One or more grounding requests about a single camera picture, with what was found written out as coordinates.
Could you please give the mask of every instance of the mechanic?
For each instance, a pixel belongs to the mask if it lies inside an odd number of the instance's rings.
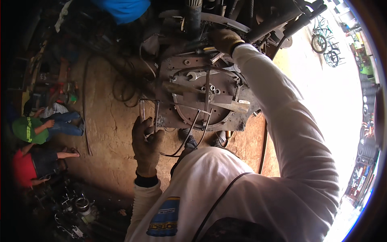
[[[84,120],[79,126],[68,121],[80,118],[77,112],[55,113],[48,118],[39,118],[45,108],[40,108],[32,117],[20,117],[12,123],[12,131],[19,139],[35,144],[43,144],[59,133],[82,136],[85,131]]]
[[[68,153],[66,152],[67,148],[63,149],[62,152],[56,152],[52,149],[30,152],[34,145],[34,143],[30,143],[18,149],[12,160],[14,177],[21,187],[32,187],[48,181],[47,176],[54,173],[55,169],[64,166],[64,164],[60,165],[58,159],[79,157],[79,153],[75,149],[72,149],[72,153]]]
[[[281,177],[256,174],[231,152],[206,147],[180,159],[162,192],[156,165],[164,131],[146,142],[151,120],[138,118],[132,131],[137,178],[125,241],[323,241],[339,206],[338,173],[301,93],[233,31],[217,30],[210,38],[230,54],[256,95]]]

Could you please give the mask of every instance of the black sleeve cuff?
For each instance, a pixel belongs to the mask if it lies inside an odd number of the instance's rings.
[[[242,44],[246,44],[245,42],[238,42],[236,44],[234,44],[232,47],[231,47],[231,50],[230,50],[230,56],[231,58],[233,57],[233,52],[235,50],[235,47],[237,47],[238,45],[242,45]]]
[[[139,187],[149,188],[149,187],[154,187],[157,185],[157,183],[159,183],[159,179],[157,178],[157,175],[155,175],[154,177],[142,177],[139,174],[137,174],[137,171],[136,171],[136,175],[137,175],[137,178],[134,180],[134,184],[136,184]]]

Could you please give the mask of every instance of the rusty metal plate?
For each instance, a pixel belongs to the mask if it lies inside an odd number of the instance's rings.
[[[161,63],[159,78],[160,81],[169,81],[170,77],[178,70],[189,67],[201,67],[209,64],[210,60],[208,57],[171,57]],[[205,86],[205,76],[199,77],[195,81],[189,81],[189,77],[186,77],[185,75],[186,74],[177,76],[174,83],[198,90]],[[220,89],[220,95],[217,95],[219,96],[217,97],[219,101],[217,102],[229,103],[231,101],[230,97],[234,100],[237,86],[236,81],[231,76],[224,73],[212,74],[210,75],[210,83],[215,86],[215,88]],[[175,101],[177,103],[204,109],[204,102],[201,96],[201,94],[184,94],[183,96],[175,95]],[[243,85],[240,88],[238,99],[247,100],[251,103],[247,114],[233,112],[228,109],[209,104],[209,110],[213,108],[213,113],[208,130],[244,130],[248,117],[252,114],[252,112],[258,110],[259,106],[256,102],[255,96],[252,94],[247,85]],[[190,126],[190,120],[195,118],[197,111],[182,106],[178,107],[178,109],[180,110],[180,114],[185,118],[179,116],[176,107],[164,103],[160,104],[158,126],[188,128]],[[202,128],[204,115],[205,114],[203,113],[199,115],[196,122],[197,125],[195,126],[197,129]]]

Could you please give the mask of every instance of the work glove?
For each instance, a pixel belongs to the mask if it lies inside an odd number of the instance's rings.
[[[137,117],[132,129],[132,146],[134,159],[137,160],[137,174],[142,177],[154,177],[157,174],[156,165],[159,162],[160,146],[163,142],[165,132],[159,130],[145,140],[145,134],[152,124],[152,118],[141,122]]]
[[[229,29],[214,30],[208,37],[217,50],[230,56],[237,45],[244,43],[237,33]]]

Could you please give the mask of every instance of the stack of tires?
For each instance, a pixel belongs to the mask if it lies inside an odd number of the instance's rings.
[[[362,81],[360,82],[360,85],[363,93],[363,115],[368,118],[369,114],[374,111],[375,94],[378,87],[370,81]]]
[[[378,152],[378,148],[373,140],[369,139],[365,144],[359,143],[358,145],[358,155],[356,157],[357,163],[363,163],[365,165],[372,166],[374,164],[374,157]]]

